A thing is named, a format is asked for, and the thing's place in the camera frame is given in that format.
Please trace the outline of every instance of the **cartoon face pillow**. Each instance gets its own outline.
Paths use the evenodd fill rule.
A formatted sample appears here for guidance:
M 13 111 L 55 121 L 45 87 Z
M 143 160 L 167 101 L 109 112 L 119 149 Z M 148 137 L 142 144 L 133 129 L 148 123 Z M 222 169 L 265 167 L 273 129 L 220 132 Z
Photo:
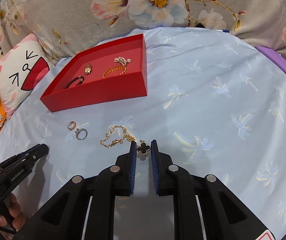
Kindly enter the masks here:
M 33 33 L 0 59 L 0 98 L 8 119 L 52 66 Z

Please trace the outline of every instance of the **red and white sticker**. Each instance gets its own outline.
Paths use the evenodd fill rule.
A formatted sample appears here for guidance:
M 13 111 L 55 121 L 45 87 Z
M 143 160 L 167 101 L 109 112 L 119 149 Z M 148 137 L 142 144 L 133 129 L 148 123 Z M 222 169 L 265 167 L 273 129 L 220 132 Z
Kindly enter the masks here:
M 275 240 L 275 238 L 269 230 L 266 230 L 256 240 Z

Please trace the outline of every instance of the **bed sheet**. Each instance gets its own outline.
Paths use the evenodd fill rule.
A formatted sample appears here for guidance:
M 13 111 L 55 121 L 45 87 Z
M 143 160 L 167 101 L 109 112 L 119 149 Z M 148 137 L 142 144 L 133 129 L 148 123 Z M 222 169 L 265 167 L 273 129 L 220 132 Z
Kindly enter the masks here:
M 50 113 L 39 98 L 69 61 L 63 60 L 3 127 L 0 162 L 38 143 L 50 147 L 15 190 L 23 211 L 32 215 L 72 176 L 95 176 L 128 152 L 129 142 L 111 149 L 99 143 L 117 124 L 137 141 L 156 139 L 160 151 L 191 174 L 215 174 L 281 239 L 286 233 L 286 75 L 229 33 L 156 28 L 130 35 L 138 33 L 144 33 L 147 45 L 147 97 Z M 67 129 L 70 121 L 88 130 L 85 140 Z M 150 156 L 138 155 L 134 195 L 116 199 L 114 239 L 168 240 L 173 232 L 172 197 L 155 195 Z

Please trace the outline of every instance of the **gold chain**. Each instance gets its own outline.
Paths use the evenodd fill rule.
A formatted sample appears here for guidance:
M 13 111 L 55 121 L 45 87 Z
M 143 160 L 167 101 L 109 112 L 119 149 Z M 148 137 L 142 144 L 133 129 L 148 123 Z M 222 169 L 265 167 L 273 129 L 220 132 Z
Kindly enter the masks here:
M 115 128 L 122 128 L 122 129 L 123 129 L 123 137 L 122 137 L 121 139 L 118 139 L 118 140 L 113 140 L 112 143 L 109 144 L 109 145 L 104 144 L 104 142 L 107 141 L 107 140 L 110 138 L 109 134 L 113 133 Z M 114 146 L 114 145 L 117 144 L 117 143 L 122 144 L 124 139 L 128 140 L 129 142 L 135 141 L 135 138 L 134 138 L 133 136 L 130 136 L 129 134 L 126 134 L 126 132 L 127 132 L 127 130 L 126 130 L 125 127 L 123 127 L 123 126 L 121 126 L 121 125 L 114 125 L 114 126 L 105 134 L 105 138 L 104 138 L 103 140 L 100 140 L 100 144 L 103 145 L 103 146 L 106 147 L 106 148 L 111 149 L 112 146 Z
M 106 71 L 103 73 L 103 78 L 106 78 L 106 76 L 107 76 L 109 73 L 112 73 L 113 71 L 119 70 L 119 69 L 122 69 L 122 70 L 123 70 L 123 72 L 122 72 L 120 75 L 127 73 L 126 66 L 115 66 L 115 67 L 112 67 L 112 68 L 109 68 L 108 70 L 106 70 Z

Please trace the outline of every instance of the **red box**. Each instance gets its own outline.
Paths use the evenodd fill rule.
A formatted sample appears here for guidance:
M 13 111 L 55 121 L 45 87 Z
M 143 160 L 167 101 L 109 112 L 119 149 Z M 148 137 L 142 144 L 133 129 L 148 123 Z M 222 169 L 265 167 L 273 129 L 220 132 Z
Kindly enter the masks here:
M 103 73 L 116 66 L 116 57 L 130 58 L 127 73 L 116 70 L 105 79 Z M 86 65 L 92 72 L 85 75 Z M 76 76 L 84 81 L 69 88 L 67 83 Z M 69 108 L 147 95 L 146 44 L 143 34 L 129 36 L 78 53 L 56 76 L 41 96 L 43 104 L 56 112 Z

